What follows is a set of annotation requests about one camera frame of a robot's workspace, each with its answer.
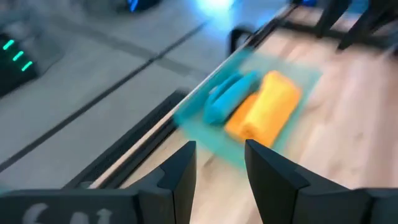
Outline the black aluminium table frame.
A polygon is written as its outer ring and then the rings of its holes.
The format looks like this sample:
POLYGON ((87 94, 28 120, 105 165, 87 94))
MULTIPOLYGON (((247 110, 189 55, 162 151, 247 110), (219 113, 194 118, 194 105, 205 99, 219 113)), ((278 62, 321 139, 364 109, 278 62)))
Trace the black aluminium table frame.
MULTIPOLYGON (((327 37, 343 40, 346 31, 334 29, 339 22, 355 23, 360 16, 348 14, 351 0, 328 0, 324 8, 310 7, 292 2, 280 15, 272 18, 257 30, 245 26, 236 26, 229 33, 228 57, 242 49, 257 49, 277 29, 292 30, 318 38, 327 37)), ((387 49, 398 43, 398 9, 382 12, 379 7, 372 7, 364 12, 372 21, 365 34, 354 40, 355 43, 368 47, 387 49)), ((132 129, 119 138, 111 147, 97 157, 90 165, 65 185, 66 189, 89 187, 107 170, 115 166, 110 177, 102 184, 104 187, 120 185, 132 174, 155 149, 174 132, 178 125, 174 121, 175 110, 190 95, 182 90, 173 92, 161 104, 140 120, 132 129)))

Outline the teal translucent plastic basket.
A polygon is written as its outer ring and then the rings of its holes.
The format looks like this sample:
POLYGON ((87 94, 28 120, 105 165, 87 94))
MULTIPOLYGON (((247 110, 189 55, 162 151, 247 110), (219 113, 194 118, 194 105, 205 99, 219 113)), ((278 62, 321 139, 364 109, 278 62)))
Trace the teal translucent plastic basket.
POLYGON ((283 152, 295 129, 308 98, 322 73, 319 69, 299 63, 291 63, 273 55, 242 49, 229 56, 174 114, 174 121, 185 135, 200 142, 209 151, 238 169, 244 169, 244 144, 229 137, 221 126, 203 122, 203 109, 209 92, 234 73, 259 72, 262 75, 277 70, 290 78, 303 91, 303 97, 276 138, 272 148, 283 152))

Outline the orange microfiber towel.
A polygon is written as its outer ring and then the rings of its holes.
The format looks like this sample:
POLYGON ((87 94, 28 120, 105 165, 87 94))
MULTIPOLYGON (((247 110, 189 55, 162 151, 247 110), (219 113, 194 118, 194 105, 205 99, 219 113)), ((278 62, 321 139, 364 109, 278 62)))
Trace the orange microfiber towel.
POLYGON ((237 141, 253 139, 272 147, 302 98, 291 79, 273 70, 264 75, 259 90, 249 95, 224 126, 237 141))

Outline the black device green lights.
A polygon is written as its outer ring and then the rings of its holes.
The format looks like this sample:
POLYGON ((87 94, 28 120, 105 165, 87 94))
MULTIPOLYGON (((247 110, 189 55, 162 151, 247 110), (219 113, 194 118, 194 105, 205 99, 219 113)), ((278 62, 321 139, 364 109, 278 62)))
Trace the black device green lights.
POLYGON ((12 36, 0 32, 0 97, 39 76, 35 61, 12 36))

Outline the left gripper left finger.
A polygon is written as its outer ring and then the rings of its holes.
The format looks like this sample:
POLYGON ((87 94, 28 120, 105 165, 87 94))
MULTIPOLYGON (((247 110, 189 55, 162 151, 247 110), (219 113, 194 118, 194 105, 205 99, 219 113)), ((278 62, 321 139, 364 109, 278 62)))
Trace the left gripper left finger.
POLYGON ((189 224, 197 179, 196 142, 189 141, 139 179, 137 224, 189 224))

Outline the teal microfiber towel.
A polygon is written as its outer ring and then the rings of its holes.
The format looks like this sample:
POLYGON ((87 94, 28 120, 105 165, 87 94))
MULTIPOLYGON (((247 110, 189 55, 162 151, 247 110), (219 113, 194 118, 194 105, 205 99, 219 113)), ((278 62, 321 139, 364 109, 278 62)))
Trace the teal microfiber towel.
POLYGON ((225 123, 234 110, 259 88, 260 78, 257 71, 232 73, 209 95, 205 102, 203 121, 206 124, 225 123))

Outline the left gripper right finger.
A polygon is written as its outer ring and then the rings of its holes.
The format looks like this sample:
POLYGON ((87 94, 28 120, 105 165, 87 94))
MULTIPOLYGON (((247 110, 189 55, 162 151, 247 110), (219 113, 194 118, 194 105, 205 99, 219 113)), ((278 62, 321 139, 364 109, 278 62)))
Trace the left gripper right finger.
POLYGON ((253 139, 245 141, 244 156, 263 224, 297 224, 296 203, 304 190, 324 194, 345 189, 253 139))

